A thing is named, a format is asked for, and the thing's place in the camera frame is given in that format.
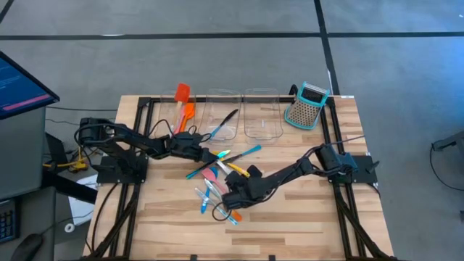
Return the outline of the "black computer mouse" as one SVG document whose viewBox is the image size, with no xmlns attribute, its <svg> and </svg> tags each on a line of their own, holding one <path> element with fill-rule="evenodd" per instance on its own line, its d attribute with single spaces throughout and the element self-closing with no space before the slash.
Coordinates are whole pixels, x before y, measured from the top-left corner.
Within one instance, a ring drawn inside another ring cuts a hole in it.
<svg viewBox="0 0 464 261">
<path fill-rule="evenodd" d="M 43 236 L 38 233 L 26 236 L 14 250 L 10 261 L 32 261 L 43 241 Z"/>
</svg>

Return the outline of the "teal patterned knife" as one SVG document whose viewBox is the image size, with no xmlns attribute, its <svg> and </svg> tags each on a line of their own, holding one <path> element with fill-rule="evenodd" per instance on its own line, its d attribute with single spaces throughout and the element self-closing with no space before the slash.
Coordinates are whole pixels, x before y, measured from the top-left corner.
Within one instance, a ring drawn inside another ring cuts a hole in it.
<svg viewBox="0 0 464 261">
<path fill-rule="evenodd" d="M 197 170 L 193 171 L 192 173 L 189 173 L 187 176 L 186 176 L 186 179 L 191 179 L 193 178 L 196 174 L 198 174 L 200 171 L 202 171 L 203 169 L 209 167 L 211 164 L 217 162 L 218 160 L 224 158 L 224 156 L 226 156 L 227 154 L 230 153 L 230 150 L 225 150 L 225 151 L 221 151 L 219 152 L 218 154 L 216 154 L 217 156 L 217 159 L 214 159 L 213 161 L 210 161 L 210 162 L 207 162 L 205 163 L 204 165 L 202 165 L 200 168 L 198 168 Z"/>
</svg>

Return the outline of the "pink silicone spoon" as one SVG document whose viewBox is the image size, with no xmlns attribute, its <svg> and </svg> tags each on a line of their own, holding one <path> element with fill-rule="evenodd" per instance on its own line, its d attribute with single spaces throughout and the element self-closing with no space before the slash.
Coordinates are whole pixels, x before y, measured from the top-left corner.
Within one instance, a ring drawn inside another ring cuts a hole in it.
<svg viewBox="0 0 464 261">
<path fill-rule="evenodd" d="M 223 194 L 228 192 L 228 189 L 226 189 L 224 186 L 222 186 L 218 182 L 217 177 L 215 176 L 214 172 L 211 169 L 209 168 L 203 169 L 201 173 L 208 181 L 216 185 Z"/>
</svg>

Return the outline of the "yellow plastic spoon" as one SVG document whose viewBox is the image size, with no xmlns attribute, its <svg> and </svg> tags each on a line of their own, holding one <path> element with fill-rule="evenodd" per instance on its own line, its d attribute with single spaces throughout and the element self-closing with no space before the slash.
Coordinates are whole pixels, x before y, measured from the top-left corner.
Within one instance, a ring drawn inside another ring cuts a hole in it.
<svg viewBox="0 0 464 261">
<path fill-rule="evenodd" d="M 212 153 L 213 154 L 218 154 L 219 152 L 218 151 L 213 151 Z M 241 174 L 242 176 L 244 176 L 246 178 L 250 177 L 250 174 L 246 170 L 240 168 L 239 166 L 234 165 L 232 163 L 224 163 L 224 164 L 227 165 L 230 169 L 232 169 L 232 170 L 236 171 L 237 173 Z"/>
</svg>

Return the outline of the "red spatula wooden handle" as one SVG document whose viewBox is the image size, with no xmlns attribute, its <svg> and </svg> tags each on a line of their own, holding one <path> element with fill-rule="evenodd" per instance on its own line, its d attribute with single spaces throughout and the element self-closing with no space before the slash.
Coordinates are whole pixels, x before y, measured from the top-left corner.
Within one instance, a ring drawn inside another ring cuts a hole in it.
<svg viewBox="0 0 464 261">
<path fill-rule="evenodd" d="M 175 92 L 174 100 L 176 102 L 175 113 L 173 116 L 173 126 L 177 127 L 182 118 L 183 107 L 189 102 L 191 87 L 186 83 L 179 83 Z"/>
</svg>

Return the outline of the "black desk leg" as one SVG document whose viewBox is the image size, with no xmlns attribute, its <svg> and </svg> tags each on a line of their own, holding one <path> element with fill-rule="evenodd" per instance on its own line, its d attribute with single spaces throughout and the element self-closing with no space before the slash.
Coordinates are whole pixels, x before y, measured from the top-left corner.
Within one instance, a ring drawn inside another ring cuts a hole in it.
<svg viewBox="0 0 464 261">
<path fill-rule="evenodd" d="M 71 196 L 83 202 L 94 204 L 96 202 L 97 190 L 79 184 L 75 181 L 63 178 L 48 170 L 42 171 L 41 187 L 54 187 L 59 193 Z"/>
</svg>

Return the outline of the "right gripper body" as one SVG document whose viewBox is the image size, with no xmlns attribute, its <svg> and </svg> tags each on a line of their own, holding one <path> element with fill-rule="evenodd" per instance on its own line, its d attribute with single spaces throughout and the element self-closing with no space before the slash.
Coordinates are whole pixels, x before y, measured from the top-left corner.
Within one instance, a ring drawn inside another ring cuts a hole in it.
<svg viewBox="0 0 464 261">
<path fill-rule="evenodd" d="M 270 186 L 262 176 L 262 172 L 250 165 L 247 178 L 233 171 L 225 178 L 229 192 L 222 195 L 222 203 L 227 210 L 237 210 L 260 203 L 269 193 Z"/>
</svg>

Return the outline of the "teal metal box grater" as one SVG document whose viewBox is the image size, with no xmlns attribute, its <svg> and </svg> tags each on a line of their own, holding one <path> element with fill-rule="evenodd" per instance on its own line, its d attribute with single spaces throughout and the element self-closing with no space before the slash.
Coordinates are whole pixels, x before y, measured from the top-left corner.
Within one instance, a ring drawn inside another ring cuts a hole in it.
<svg viewBox="0 0 464 261">
<path fill-rule="evenodd" d="M 296 128 L 312 130 L 317 125 L 330 90 L 314 86 L 306 81 L 298 89 L 297 95 L 291 95 L 294 99 L 285 109 L 284 120 Z"/>
</svg>

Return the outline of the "black keyboard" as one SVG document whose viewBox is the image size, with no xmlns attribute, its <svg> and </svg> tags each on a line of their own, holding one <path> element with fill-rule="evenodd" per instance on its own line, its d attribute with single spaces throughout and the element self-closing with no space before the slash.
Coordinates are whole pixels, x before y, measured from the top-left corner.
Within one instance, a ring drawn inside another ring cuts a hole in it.
<svg viewBox="0 0 464 261">
<path fill-rule="evenodd" d="M 0 244 L 20 235 L 19 203 L 15 199 L 0 202 Z"/>
</svg>

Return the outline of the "grey computer desk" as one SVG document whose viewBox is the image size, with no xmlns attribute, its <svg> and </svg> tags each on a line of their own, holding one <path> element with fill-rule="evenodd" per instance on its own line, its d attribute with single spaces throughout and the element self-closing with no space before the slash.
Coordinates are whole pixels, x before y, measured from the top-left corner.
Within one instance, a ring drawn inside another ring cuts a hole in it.
<svg viewBox="0 0 464 261">
<path fill-rule="evenodd" d="M 32 261 L 54 261 L 55 194 L 42 188 L 45 109 L 0 120 L 0 202 L 19 202 L 19 237 L 0 243 L 0 261 L 9 261 L 19 244 L 33 233 L 43 242 Z"/>
</svg>

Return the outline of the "computer monitor blue screen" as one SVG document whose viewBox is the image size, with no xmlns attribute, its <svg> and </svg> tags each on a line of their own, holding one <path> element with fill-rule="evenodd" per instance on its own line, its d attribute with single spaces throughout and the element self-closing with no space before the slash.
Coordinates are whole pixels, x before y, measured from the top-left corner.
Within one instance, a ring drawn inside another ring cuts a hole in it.
<svg viewBox="0 0 464 261">
<path fill-rule="evenodd" d="M 59 100 L 51 89 L 0 51 L 0 120 Z"/>
</svg>

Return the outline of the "blue plastic spoon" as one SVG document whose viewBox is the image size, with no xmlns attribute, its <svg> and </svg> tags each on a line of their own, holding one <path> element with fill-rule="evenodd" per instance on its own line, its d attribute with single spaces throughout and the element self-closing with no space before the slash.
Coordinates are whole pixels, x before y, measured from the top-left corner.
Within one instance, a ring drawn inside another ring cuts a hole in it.
<svg viewBox="0 0 464 261">
<path fill-rule="evenodd" d="M 217 176 L 218 176 L 218 170 L 216 169 L 216 167 L 211 167 L 210 169 L 211 169 L 211 171 L 214 173 L 215 177 L 217 177 Z M 206 189 L 205 195 L 206 195 L 206 196 L 209 196 L 209 195 L 210 195 L 210 189 L 209 189 L 209 188 Z M 202 214 L 204 214 L 204 213 L 206 212 L 206 209 L 207 209 L 207 203 L 206 203 L 206 201 L 203 201 L 203 202 L 202 202 L 202 205 L 201 205 L 201 210 L 200 210 L 200 212 L 201 212 Z"/>
</svg>

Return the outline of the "clear plastic bin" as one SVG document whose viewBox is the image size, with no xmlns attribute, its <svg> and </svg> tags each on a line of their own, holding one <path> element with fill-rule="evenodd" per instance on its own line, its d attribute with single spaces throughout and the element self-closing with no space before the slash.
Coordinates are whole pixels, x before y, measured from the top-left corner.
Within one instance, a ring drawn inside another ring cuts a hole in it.
<svg viewBox="0 0 464 261">
<path fill-rule="evenodd" d="M 273 88 L 245 90 L 244 134 L 248 144 L 274 144 L 283 135 L 279 98 Z"/>
<path fill-rule="evenodd" d="M 232 144 L 236 137 L 241 112 L 242 95 L 238 91 L 210 89 L 205 98 L 199 132 L 211 133 L 233 110 L 238 112 L 207 142 L 214 145 Z"/>
<path fill-rule="evenodd" d="M 193 104 L 193 112 L 186 117 L 186 124 L 183 127 L 183 131 L 190 131 L 192 133 L 196 130 L 196 94 L 194 92 L 191 92 L 188 102 Z M 177 101 L 175 100 L 175 91 L 164 91 L 160 97 L 158 119 L 168 121 L 172 131 L 178 127 L 178 124 L 181 120 L 178 117 L 177 123 L 173 122 L 176 106 Z M 160 123 L 154 129 L 154 135 L 156 137 L 164 136 L 167 134 L 170 134 L 170 131 L 168 130 L 166 123 Z"/>
</svg>

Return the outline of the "black aluminium table frame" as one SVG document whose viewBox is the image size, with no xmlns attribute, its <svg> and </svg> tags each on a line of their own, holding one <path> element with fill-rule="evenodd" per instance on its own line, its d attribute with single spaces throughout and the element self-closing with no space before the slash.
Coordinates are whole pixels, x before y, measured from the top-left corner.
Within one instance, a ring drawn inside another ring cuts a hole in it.
<svg viewBox="0 0 464 261">
<path fill-rule="evenodd" d="M 350 153 L 360 172 L 323 178 L 301 176 L 278 188 L 266 202 L 237 209 L 238 225 L 196 194 L 207 186 L 201 162 L 177 157 L 148 160 L 141 184 L 99 183 L 88 246 L 78 261 L 397 261 L 392 251 L 374 164 L 368 153 L 354 99 L 332 96 L 317 125 L 301 130 L 284 122 L 293 97 L 280 96 L 283 135 L 274 144 L 237 160 L 255 165 L 264 177 L 294 164 L 309 149 L 333 144 Z M 256 145 L 244 134 L 244 95 L 232 144 L 203 143 L 236 156 Z"/>
</svg>

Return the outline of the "white paper sheet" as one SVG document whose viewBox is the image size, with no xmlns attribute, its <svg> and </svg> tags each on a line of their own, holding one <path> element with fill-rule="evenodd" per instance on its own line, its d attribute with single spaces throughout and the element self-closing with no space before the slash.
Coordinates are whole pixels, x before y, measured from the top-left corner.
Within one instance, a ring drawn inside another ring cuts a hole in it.
<svg viewBox="0 0 464 261">
<path fill-rule="evenodd" d="M 92 203 L 84 202 L 73 197 L 68 197 L 70 203 L 70 210 L 72 213 L 72 223 L 74 225 L 81 225 L 92 218 L 95 205 Z"/>
</svg>

